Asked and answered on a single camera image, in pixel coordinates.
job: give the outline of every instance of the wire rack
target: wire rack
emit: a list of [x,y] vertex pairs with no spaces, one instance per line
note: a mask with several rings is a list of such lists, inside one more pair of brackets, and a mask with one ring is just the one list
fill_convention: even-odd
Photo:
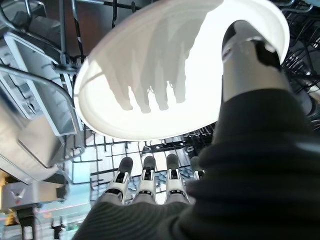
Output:
[[[82,44],[82,34],[80,30],[79,17],[77,12],[77,2],[101,5],[102,8],[110,7],[113,9],[112,28],[116,26],[118,18],[118,9],[129,9],[134,14],[140,10],[134,1],[131,4],[118,3],[117,0],[71,0],[72,14],[74,18],[74,27],[77,36],[77,45],[79,55],[70,56],[66,50],[66,22],[64,1],[59,0],[59,21],[60,21],[60,46],[57,46],[49,39],[43,38],[34,32],[30,32],[28,24],[32,18],[29,0],[25,0],[26,12],[28,19],[23,25],[15,25],[4,14],[0,7],[0,21],[8,28],[17,31],[20,34],[28,35],[42,41],[44,44],[57,51],[60,54],[60,64],[53,64],[52,68],[60,74],[68,74],[75,83],[77,72],[84,62],[84,46]],[[320,62],[317,61],[317,53],[320,50],[320,12],[313,5],[307,4],[302,0],[273,0],[283,12],[290,27],[290,48],[288,55],[283,63],[283,69],[288,75],[296,93],[305,91],[310,95],[318,93],[320,90]],[[49,85],[56,88],[63,94],[69,102],[70,112],[75,120],[76,113],[73,106],[72,96],[66,94],[64,89],[56,86],[50,80],[13,69],[6,65],[0,65],[0,71],[18,75],[32,81]],[[313,114],[314,129],[320,129],[320,114]],[[182,177],[187,181],[192,178],[190,168],[190,159],[197,156],[206,146],[210,145],[214,135],[215,124],[209,125],[197,131],[177,136],[169,139],[143,142],[128,142],[109,137],[101,136],[86,126],[84,131],[80,131],[77,126],[77,134],[64,137],[64,163],[59,167],[66,173],[69,182],[74,185],[90,184],[90,200],[94,202],[97,197],[106,189],[107,184],[114,177],[115,171],[123,157],[131,157],[134,161],[134,170],[132,173],[131,183],[129,185],[130,196],[127,200],[132,199],[137,190],[139,175],[141,174],[143,159],[145,156],[153,155],[156,159],[156,191],[158,201],[162,201],[165,192],[166,183],[166,156],[174,153],[179,157],[179,167]]]

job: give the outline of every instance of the dishwasher rack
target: dishwasher rack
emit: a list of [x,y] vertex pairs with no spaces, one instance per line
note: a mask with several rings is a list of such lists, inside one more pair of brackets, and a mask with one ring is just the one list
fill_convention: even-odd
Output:
[[[4,14],[3,9],[0,7],[0,21],[2,21],[8,28],[14,31],[28,35],[38,41],[57,51],[60,54],[60,64],[53,64],[52,68],[60,74],[68,74],[72,79],[72,84],[75,83],[77,73],[81,64],[86,58],[84,54],[84,46],[82,44],[82,35],[85,34],[80,30],[79,16],[77,13],[77,2],[101,5],[101,8],[112,7],[113,15],[110,25],[112,28],[116,26],[118,18],[118,9],[129,9],[134,14],[142,7],[137,6],[134,1],[131,4],[119,3],[118,0],[104,1],[104,0],[70,0],[72,4],[72,14],[74,18],[74,27],[77,36],[77,45],[79,55],[70,56],[66,48],[66,21],[65,21],[65,4],[63,0],[59,0],[59,21],[60,21],[60,45],[57,46],[49,39],[45,39],[33,32],[30,32],[28,25],[30,23],[32,12],[30,9],[29,0],[24,0],[28,18],[25,24],[15,25]],[[288,55],[283,63],[289,82],[291,83],[294,91],[298,94],[305,91],[312,99],[314,94],[320,96],[320,62],[317,61],[320,50],[320,11],[319,8],[307,4],[302,0],[273,0],[286,19],[290,27],[290,48]],[[0,65],[0,71],[4,71],[13,75],[22,76],[32,81],[42,83],[51,88],[56,88],[59,92],[66,97],[69,103],[69,109],[76,121],[76,113],[72,96],[70,96],[63,88],[55,85],[48,79],[36,76],[31,73],[26,73],[18,69],[14,69],[7,65]],[[314,129],[320,129],[320,116],[317,118],[317,112],[313,112]],[[125,156],[132,156],[134,161],[140,162],[142,165],[143,158],[147,155],[153,155],[158,159],[159,155],[162,158],[169,153],[175,153],[180,158],[179,166],[182,171],[182,176],[188,180],[192,178],[190,168],[190,158],[197,156],[201,149],[208,146],[212,142],[214,135],[215,124],[209,125],[197,131],[177,136],[169,139],[162,139],[158,141],[145,141],[145,142],[128,142],[108,137],[103,137],[94,131],[90,130],[85,125],[84,131],[80,131],[80,126],[77,126],[77,134],[65,136],[64,141],[64,159],[59,167],[68,175],[70,184],[90,184],[92,201],[95,201],[99,194],[106,188],[109,181],[117,171],[120,159]],[[79,166],[90,168],[90,181],[77,181],[75,173]],[[157,169],[157,193],[165,192],[165,167]],[[139,173],[133,174],[132,185],[129,189],[133,193],[137,188],[139,180]]]

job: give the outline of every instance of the white plate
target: white plate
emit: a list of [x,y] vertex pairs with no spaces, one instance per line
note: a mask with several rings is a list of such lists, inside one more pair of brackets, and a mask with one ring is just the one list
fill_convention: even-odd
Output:
[[92,51],[74,87],[77,113],[92,130],[129,141],[169,138],[216,122],[222,41],[236,20],[250,22],[285,59],[288,23],[267,0],[161,0]]

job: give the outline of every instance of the dishwasher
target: dishwasher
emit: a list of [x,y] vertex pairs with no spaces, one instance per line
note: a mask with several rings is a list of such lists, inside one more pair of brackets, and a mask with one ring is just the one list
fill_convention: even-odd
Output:
[[[166,194],[169,154],[178,156],[183,180],[193,178],[190,159],[212,143],[216,123],[167,139],[125,141],[94,132],[75,111],[74,85],[91,50],[121,21],[156,0],[0,2],[2,212],[19,211],[23,219],[33,214],[22,211],[24,207],[63,202],[70,187],[86,184],[93,204],[115,176],[123,157],[138,159],[126,203],[136,194],[145,156],[156,159],[159,203]],[[319,135],[319,2],[271,2],[282,11],[290,29],[289,50],[282,68]]]

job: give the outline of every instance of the black rack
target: black rack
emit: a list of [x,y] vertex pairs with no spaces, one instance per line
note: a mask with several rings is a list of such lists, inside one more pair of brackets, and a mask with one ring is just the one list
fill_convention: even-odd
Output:
[[[112,28],[114,28],[118,23],[117,18],[119,8],[129,9],[133,14],[142,8],[141,6],[137,6],[134,1],[132,1],[131,4],[122,4],[118,3],[117,0],[71,0],[79,55],[70,56],[66,48],[64,1],[59,0],[61,47],[56,46],[49,39],[45,39],[33,32],[29,32],[28,24],[30,23],[29,19],[32,17],[32,13],[30,11],[29,0],[24,0],[24,2],[29,16],[28,21],[24,25],[17,26],[13,24],[5,16],[1,7],[0,21],[2,21],[8,28],[43,41],[51,48],[58,51],[61,63],[59,65],[53,65],[52,67],[59,73],[69,74],[73,79],[73,84],[75,83],[77,72],[86,58],[81,39],[83,33],[80,31],[77,2],[101,5],[101,7],[112,7],[113,18],[110,23]],[[317,53],[320,50],[319,9],[313,5],[305,3],[303,0],[273,0],[272,2],[282,10],[290,27],[290,48],[283,63],[283,68],[288,75],[289,81],[296,93],[301,91],[305,91],[308,94],[317,93],[318,90],[320,90],[320,76],[318,75],[318,72],[320,71],[320,63],[317,62]],[[43,77],[39,78],[33,74],[10,68],[9,66],[0,65],[0,71],[20,75],[43,84],[50,83],[51,87],[57,88],[57,86],[53,86],[52,82],[48,79]],[[70,111],[75,114],[73,105],[71,105]],[[312,119],[316,130],[320,128],[319,119],[320,116]],[[134,161],[142,164],[143,157],[148,154],[155,156],[157,159],[157,156],[160,154],[163,154],[165,157],[168,153],[175,153],[178,156],[184,156],[180,157],[179,164],[182,175],[186,179],[191,178],[190,158],[197,156],[201,149],[211,144],[215,125],[212,124],[183,136],[145,142],[116,140],[101,136],[91,131],[86,126],[84,126],[84,129],[84,134],[79,133],[77,135],[71,135],[64,138],[64,164],[60,165],[60,167],[67,173],[71,184],[90,184],[90,199],[94,201],[105,189],[108,182],[114,176],[115,171],[117,171],[119,159],[125,156],[135,156]],[[86,166],[87,168],[90,168],[90,181],[77,181],[75,179],[75,174],[77,173],[79,166]],[[157,169],[157,193],[159,194],[165,191],[165,189],[163,189],[163,183],[165,181],[163,176],[165,176],[165,174],[166,171],[164,171],[164,169]],[[132,177],[133,185],[129,188],[133,192],[137,187],[136,183],[138,178],[139,174],[134,174]]]

